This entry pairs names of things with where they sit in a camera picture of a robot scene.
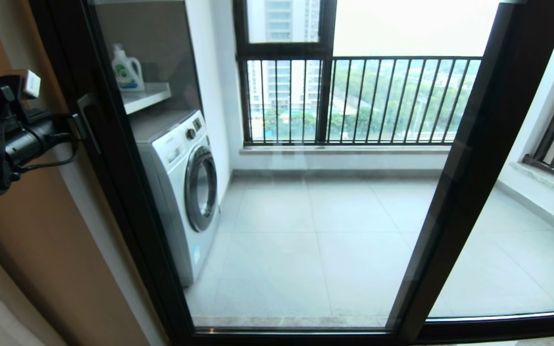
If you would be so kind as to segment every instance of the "high-rise building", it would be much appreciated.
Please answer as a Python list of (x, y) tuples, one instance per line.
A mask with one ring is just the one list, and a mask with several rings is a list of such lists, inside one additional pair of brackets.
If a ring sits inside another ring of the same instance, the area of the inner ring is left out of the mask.
[[(317, 42), (321, 0), (248, 0), (250, 43)], [(317, 112), (320, 61), (248, 62), (252, 118), (278, 109), (279, 116)]]

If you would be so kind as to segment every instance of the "sky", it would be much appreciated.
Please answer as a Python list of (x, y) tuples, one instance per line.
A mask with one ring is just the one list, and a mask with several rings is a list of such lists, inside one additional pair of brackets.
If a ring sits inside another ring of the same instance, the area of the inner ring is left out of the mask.
[(334, 55), (482, 56), (498, 0), (339, 0)]

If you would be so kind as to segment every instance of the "tiled floor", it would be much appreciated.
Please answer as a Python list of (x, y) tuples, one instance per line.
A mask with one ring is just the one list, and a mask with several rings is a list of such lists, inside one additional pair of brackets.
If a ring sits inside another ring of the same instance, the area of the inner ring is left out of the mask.
[[(196, 325), (383, 326), (437, 179), (235, 177)], [(554, 310), (554, 228), (495, 189), (431, 316)]]

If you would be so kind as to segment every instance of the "baseboard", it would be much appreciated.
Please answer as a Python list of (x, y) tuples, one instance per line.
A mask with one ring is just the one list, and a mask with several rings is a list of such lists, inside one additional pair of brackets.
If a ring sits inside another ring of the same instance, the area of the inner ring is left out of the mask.
[(548, 222), (551, 226), (554, 227), (554, 215), (552, 215), (547, 210), (545, 210), (545, 208), (542, 208), (541, 206), (532, 202), (529, 198), (525, 197), (524, 195), (521, 195), (516, 190), (504, 184), (500, 180), (497, 180), (497, 182), (495, 182), (495, 187), (501, 190), (501, 192), (504, 192), (506, 195), (509, 195), (512, 199), (519, 202), (530, 212), (538, 215), (541, 219)]
[(423, 177), (438, 178), (440, 169), (235, 169), (232, 175), (239, 177)]

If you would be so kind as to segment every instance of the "washing machine door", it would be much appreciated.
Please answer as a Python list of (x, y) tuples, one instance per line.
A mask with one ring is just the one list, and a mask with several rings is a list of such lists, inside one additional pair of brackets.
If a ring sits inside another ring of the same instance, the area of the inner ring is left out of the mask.
[(185, 174), (185, 210), (196, 232), (206, 230), (217, 212), (217, 172), (211, 150), (196, 147), (189, 156)]

